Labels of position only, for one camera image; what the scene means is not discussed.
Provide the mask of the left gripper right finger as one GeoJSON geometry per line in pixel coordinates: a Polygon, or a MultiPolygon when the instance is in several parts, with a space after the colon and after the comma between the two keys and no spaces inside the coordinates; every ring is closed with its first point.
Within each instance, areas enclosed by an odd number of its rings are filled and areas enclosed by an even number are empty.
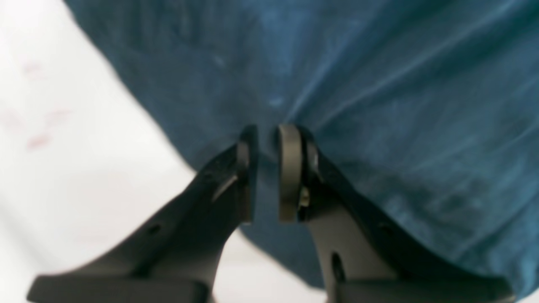
{"type": "Polygon", "coordinates": [[[441,259],[357,192],[310,133],[280,125],[279,217],[306,226],[330,303],[514,303],[508,282],[441,259]]]}

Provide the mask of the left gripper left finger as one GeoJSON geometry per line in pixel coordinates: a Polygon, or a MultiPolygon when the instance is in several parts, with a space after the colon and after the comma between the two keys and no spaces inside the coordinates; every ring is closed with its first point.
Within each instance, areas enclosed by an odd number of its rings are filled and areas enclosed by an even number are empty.
{"type": "Polygon", "coordinates": [[[73,271],[35,278],[28,301],[209,303],[224,245],[253,220],[257,153],[257,129],[245,127],[120,244],[73,271]]]}

